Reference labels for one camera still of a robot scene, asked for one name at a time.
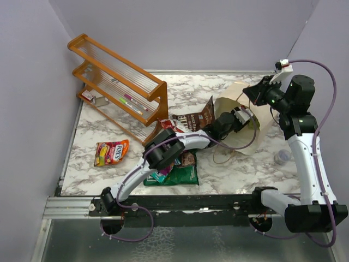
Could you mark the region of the beige paper bag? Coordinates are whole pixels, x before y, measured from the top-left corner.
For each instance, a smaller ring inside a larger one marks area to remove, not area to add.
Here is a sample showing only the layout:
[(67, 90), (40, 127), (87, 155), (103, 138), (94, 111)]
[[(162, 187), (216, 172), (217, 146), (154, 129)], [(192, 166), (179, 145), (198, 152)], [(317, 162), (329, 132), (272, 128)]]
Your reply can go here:
[(253, 105), (243, 93), (243, 89), (249, 86), (247, 82), (236, 81), (214, 102), (215, 117), (232, 113), (236, 118), (234, 129), (223, 140), (231, 148), (232, 156), (238, 152), (247, 156), (254, 154), (274, 123), (268, 105)]

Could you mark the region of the brown sea salt bag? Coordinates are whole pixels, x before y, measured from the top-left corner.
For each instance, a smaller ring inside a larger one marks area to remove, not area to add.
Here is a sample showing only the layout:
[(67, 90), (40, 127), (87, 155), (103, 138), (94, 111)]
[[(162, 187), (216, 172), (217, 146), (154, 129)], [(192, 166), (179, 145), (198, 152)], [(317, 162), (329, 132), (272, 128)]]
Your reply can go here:
[(213, 97), (210, 97), (201, 112), (172, 115), (176, 123), (180, 123), (188, 131), (196, 132), (215, 121)]

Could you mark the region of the green chips bag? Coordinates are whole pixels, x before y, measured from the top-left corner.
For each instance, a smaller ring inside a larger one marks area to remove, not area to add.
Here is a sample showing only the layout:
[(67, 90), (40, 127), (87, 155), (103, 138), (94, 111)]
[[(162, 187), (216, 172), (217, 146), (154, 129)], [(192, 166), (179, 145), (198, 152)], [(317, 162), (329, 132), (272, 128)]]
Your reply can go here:
[(163, 183), (157, 182), (151, 176), (143, 180), (144, 186), (176, 186), (199, 185), (197, 175), (197, 150), (182, 153), (176, 160), (176, 165)]

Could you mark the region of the red chips bag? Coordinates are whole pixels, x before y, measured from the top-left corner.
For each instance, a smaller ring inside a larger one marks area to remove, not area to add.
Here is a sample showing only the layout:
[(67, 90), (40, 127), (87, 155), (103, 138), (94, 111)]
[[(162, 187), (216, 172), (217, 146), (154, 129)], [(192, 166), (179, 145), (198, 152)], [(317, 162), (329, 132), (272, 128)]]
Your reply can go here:
[(185, 133), (185, 131), (177, 126), (174, 120), (164, 119), (160, 120), (160, 125), (163, 129), (172, 129), (176, 133)]

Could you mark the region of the teal snack bag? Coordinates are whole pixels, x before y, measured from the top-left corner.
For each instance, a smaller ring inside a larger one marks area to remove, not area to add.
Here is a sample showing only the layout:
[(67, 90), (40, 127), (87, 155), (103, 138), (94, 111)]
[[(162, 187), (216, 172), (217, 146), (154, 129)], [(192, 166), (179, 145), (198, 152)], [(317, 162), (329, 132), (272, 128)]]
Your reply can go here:
[(163, 174), (159, 171), (151, 173), (151, 177), (159, 183), (163, 183), (165, 181), (165, 179), (168, 177), (168, 175), (169, 175), (169, 173)]

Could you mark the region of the orange red snack bag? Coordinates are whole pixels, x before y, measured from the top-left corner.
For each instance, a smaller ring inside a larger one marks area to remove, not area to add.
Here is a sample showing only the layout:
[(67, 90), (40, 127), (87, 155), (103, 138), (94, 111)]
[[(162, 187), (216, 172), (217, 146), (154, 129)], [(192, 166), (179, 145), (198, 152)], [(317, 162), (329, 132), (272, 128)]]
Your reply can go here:
[(129, 148), (129, 140), (97, 143), (94, 166), (116, 165), (123, 160)]

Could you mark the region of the yellow green snack bag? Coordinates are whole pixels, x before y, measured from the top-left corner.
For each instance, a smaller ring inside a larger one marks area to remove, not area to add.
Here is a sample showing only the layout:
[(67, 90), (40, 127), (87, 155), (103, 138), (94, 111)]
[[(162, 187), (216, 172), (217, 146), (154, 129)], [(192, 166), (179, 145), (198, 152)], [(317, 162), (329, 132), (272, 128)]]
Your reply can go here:
[(247, 127), (252, 131), (260, 130), (260, 123), (255, 115), (253, 115), (252, 118), (249, 118)]

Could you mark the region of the purple snack bag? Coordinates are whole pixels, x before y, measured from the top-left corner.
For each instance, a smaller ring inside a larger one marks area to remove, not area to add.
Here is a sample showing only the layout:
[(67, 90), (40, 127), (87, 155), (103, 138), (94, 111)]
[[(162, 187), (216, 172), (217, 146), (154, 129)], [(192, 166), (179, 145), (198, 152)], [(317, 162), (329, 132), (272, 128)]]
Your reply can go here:
[(160, 174), (167, 176), (173, 169), (173, 167), (176, 165), (176, 162), (172, 162), (169, 166), (159, 171)]

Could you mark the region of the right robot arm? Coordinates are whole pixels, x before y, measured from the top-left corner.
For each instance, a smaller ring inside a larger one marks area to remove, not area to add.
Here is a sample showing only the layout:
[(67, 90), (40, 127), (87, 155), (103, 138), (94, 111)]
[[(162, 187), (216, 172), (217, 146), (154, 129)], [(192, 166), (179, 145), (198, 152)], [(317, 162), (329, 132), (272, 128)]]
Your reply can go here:
[(315, 93), (315, 82), (305, 75), (295, 75), (285, 92), (280, 83), (265, 76), (243, 93), (256, 106), (269, 105), (279, 113), (284, 133), (300, 180), (300, 199), (282, 194), (274, 187), (256, 187), (250, 200), (251, 209), (264, 213), (272, 209), (282, 215), (292, 233), (327, 233), (348, 216), (329, 186), (321, 157), (320, 138), (315, 117), (308, 108)]

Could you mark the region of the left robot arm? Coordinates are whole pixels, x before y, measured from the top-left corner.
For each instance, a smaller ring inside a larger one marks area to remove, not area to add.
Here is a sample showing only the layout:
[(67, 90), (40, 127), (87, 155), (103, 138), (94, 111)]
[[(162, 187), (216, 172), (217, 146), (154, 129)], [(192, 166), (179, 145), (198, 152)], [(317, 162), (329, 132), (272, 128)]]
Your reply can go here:
[(240, 106), (230, 112), (223, 112), (212, 123), (196, 132), (178, 133), (166, 128), (145, 146), (139, 162), (120, 182), (102, 190), (101, 208), (110, 216), (117, 214), (123, 207), (121, 202), (125, 201), (145, 178), (168, 168), (184, 151), (202, 150), (214, 145), (233, 149), (222, 141), (230, 133), (238, 133), (250, 123), (254, 129), (257, 128), (253, 113)]

